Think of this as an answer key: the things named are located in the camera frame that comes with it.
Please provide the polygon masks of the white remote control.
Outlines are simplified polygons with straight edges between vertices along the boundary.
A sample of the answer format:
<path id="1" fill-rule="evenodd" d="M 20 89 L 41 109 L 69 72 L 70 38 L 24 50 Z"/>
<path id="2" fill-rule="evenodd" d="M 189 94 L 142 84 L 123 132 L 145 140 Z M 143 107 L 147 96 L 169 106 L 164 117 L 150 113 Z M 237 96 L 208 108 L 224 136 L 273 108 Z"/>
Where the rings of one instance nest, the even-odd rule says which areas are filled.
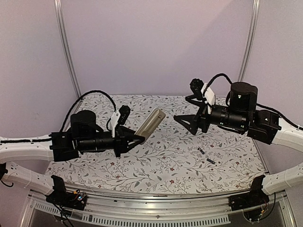
<path id="1" fill-rule="evenodd" d="M 154 108 L 152 110 L 139 129 L 135 132 L 135 135 L 144 137 L 144 141 L 141 142 L 141 145 L 147 141 L 165 117 L 166 114 L 161 109 Z"/>

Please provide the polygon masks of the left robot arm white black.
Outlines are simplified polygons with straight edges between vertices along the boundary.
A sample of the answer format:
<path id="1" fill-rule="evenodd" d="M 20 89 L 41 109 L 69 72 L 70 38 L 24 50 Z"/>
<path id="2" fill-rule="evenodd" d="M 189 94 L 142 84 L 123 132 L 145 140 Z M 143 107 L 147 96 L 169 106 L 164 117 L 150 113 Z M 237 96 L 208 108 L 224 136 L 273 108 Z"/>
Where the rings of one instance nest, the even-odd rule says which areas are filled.
<path id="1" fill-rule="evenodd" d="M 145 142 L 146 138 L 123 126 L 128 114 L 114 112 L 111 131 L 104 131 L 96 123 L 93 111 L 84 110 L 71 115 L 67 131 L 53 132 L 23 140 L 0 139 L 0 179 L 20 183 L 45 196 L 52 196 L 60 205 L 70 202 L 64 180 L 55 175 L 45 176 L 20 167 L 16 161 L 44 160 L 62 162 L 79 158 L 83 153 L 112 149 L 116 157 Z"/>

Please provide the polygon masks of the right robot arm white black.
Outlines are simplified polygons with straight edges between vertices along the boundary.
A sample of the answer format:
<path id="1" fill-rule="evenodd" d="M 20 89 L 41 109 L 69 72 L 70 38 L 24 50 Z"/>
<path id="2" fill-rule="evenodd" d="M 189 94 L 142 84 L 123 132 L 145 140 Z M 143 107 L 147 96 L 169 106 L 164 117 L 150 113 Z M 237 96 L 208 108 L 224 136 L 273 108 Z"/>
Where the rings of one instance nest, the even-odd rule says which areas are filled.
<path id="1" fill-rule="evenodd" d="M 221 129 L 248 137 L 265 144 L 275 144 L 303 150 L 303 130 L 269 107 L 257 110 L 258 89 L 246 82 L 231 83 L 226 105 L 215 103 L 210 85 L 199 79 L 190 83 L 192 95 L 185 100 L 198 106 L 196 114 L 175 115 L 174 120 L 191 134 L 198 129 L 206 133 L 211 124 Z"/>

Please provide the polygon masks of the floral patterned table mat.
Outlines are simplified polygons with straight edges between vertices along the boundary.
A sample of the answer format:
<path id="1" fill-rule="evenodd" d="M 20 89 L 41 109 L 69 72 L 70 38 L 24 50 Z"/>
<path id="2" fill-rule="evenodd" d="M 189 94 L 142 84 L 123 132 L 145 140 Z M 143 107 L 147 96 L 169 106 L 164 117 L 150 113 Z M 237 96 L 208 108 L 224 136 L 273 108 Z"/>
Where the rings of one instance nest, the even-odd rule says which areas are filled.
<path id="1" fill-rule="evenodd" d="M 86 153 L 71 161 L 51 162 L 48 175 L 71 184 L 122 192 L 205 194 L 247 190 L 255 177 L 267 171 L 251 138 L 214 125 L 207 133 L 192 135 L 177 123 L 174 115 L 197 112 L 183 96 L 114 95 L 109 101 L 103 95 L 89 95 L 79 109 L 92 110 L 97 124 L 105 127 L 113 104 L 130 107 L 125 125 L 133 130 L 154 108 L 166 117 L 143 145 L 121 157 L 112 150 Z"/>

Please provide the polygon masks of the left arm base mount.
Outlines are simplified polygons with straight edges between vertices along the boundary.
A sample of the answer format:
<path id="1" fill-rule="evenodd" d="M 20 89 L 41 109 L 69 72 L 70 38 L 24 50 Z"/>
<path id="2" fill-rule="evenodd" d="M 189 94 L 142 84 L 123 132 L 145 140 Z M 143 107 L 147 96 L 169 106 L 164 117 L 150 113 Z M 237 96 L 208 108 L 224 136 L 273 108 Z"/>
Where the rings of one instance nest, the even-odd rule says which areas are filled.
<path id="1" fill-rule="evenodd" d="M 77 189 L 68 192 L 64 180 L 58 176 L 52 175 L 53 192 L 46 196 L 46 201 L 57 206 L 67 207 L 75 210 L 84 210 L 87 204 L 87 194 Z"/>

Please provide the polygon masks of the front aluminium rail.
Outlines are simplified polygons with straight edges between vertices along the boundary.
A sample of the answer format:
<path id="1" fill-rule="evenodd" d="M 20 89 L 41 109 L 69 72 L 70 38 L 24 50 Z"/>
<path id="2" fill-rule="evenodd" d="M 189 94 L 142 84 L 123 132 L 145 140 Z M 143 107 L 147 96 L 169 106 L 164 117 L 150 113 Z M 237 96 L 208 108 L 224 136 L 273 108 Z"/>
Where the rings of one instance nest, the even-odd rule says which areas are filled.
<path id="1" fill-rule="evenodd" d="M 229 192 L 211 194 L 142 194 L 99 188 L 82 187 L 87 194 L 84 210 L 75 210 L 48 203 L 45 196 L 33 192 L 30 198 L 35 207 L 60 212 L 70 218 L 84 213 L 98 214 L 106 218 L 139 220 L 197 219 L 220 214 L 231 214 Z"/>

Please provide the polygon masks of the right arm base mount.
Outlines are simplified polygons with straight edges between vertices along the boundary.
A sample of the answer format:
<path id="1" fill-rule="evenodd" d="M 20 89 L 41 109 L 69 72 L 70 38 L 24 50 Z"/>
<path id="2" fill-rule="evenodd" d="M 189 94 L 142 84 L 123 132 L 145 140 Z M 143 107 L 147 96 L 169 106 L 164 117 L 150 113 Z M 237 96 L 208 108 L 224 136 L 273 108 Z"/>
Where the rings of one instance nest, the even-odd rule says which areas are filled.
<path id="1" fill-rule="evenodd" d="M 262 191 L 262 182 L 265 175 L 260 175 L 252 181 L 250 190 L 228 198 L 228 205 L 232 211 L 246 209 L 269 202 L 269 196 Z"/>

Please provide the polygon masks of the right aluminium frame post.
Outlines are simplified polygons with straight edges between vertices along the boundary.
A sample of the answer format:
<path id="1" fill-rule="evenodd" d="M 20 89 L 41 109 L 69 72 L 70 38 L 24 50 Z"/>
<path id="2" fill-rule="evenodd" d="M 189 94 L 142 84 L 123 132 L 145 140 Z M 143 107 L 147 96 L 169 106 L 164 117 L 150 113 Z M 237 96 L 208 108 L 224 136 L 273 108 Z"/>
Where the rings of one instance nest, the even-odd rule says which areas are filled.
<path id="1" fill-rule="evenodd" d="M 249 64 L 250 54 L 253 47 L 254 37 L 258 25 L 259 9 L 260 9 L 260 0 L 253 0 L 248 36 L 245 45 L 244 55 L 241 62 L 240 72 L 238 75 L 239 82 L 242 82 L 244 80 L 245 73 Z"/>

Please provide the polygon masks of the aluminium frame post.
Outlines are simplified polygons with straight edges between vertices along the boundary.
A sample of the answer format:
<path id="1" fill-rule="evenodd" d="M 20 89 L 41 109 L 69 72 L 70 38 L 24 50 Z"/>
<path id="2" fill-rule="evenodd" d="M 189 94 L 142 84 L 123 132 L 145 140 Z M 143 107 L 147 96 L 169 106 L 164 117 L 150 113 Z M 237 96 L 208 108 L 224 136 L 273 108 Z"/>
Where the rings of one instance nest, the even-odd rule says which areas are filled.
<path id="1" fill-rule="evenodd" d="M 62 10 L 62 1 L 61 0 L 54 0 L 54 9 L 56 13 L 56 20 L 58 24 L 59 34 L 62 42 L 63 53 L 65 56 L 68 72 L 71 78 L 71 83 L 77 98 L 81 96 L 80 85 L 78 82 L 78 78 L 75 72 L 72 55 L 69 47 L 67 31 L 65 28 L 63 10 Z"/>
<path id="2" fill-rule="evenodd" d="M 250 54 L 253 47 L 254 37 L 258 25 L 259 9 L 260 9 L 260 0 L 253 0 L 248 36 L 245 45 L 244 55 L 241 62 L 240 72 L 238 75 L 239 82 L 242 82 L 244 80 L 245 73 L 249 64 Z"/>

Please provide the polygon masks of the left aluminium frame post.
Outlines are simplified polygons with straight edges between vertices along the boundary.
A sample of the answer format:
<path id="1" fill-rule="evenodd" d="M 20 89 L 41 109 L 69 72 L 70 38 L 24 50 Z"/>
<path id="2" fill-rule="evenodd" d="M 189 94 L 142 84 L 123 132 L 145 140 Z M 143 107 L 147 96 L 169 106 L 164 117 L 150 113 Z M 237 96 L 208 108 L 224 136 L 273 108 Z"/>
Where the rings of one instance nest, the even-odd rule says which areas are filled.
<path id="1" fill-rule="evenodd" d="M 80 85 L 78 82 L 78 78 L 75 72 L 72 55 L 69 47 L 67 31 L 65 28 L 63 10 L 62 10 L 62 1 L 61 0 L 54 0 L 54 9 L 56 13 L 56 20 L 58 24 L 59 34 L 62 42 L 63 53 L 65 56 L 68 72 L 71 78 L 71 83 L 77 98 L 81 96 Z"/>

